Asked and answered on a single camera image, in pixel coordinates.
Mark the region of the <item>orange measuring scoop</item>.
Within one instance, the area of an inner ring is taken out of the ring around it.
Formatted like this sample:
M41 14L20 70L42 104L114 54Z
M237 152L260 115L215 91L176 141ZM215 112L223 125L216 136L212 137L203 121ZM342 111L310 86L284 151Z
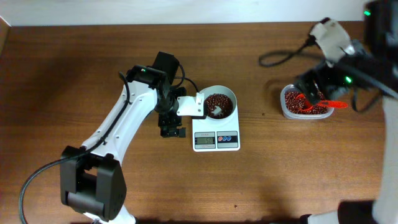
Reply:
M304 94L299 94L295 97L296 100L304 100L304 107L300 108L300 111L310 111L313 109L314 105L312 105L304 96ZM348 104L342 101L330 101L330 100L322 100L319 101L316 106L321 106L325 108L338 108L343 109L347 108Z

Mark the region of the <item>white bowl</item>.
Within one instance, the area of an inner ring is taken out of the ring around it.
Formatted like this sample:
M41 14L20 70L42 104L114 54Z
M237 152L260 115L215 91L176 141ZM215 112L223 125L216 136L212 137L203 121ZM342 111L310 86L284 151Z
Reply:
M232 118L233 113L237 109L237 99L236 99L236 95L233 93L233 91L231 89L229 89L226 86L222 86L222 85L214 85L214 86L209 86L209 87L203 89L200 93L205 94L205 100L207 97L209 97L210 95L215 94L215 93L224 94L228 98L230 98L231 101L233 102L233 112L227 118L223 118L223 119Z

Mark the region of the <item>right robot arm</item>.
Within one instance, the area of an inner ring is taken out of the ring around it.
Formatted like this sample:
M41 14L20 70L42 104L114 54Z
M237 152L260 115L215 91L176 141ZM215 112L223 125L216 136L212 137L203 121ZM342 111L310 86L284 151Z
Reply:
M302 223L397 223L397 1L370 1L364 7L364 43L354 45L329 18L311 33L324 61L299 76L296 89L313 103L318 93L335 100L348 90L375 89L385 121L381 189L376 200L342 201L334 212L306 215Z

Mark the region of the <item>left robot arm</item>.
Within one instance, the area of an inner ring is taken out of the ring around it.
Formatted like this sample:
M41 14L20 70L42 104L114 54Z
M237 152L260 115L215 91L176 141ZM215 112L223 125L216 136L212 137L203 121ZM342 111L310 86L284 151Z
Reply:
M79 148L68 146L60 165L61 201L93 223L135 223L124 206L127 187L124 155L142 122L152 111L159 114L163 138L183 138L177 98L186 94L172 83L179 61L159 52L151 66L136 65L121 78L123 91L106 119Z

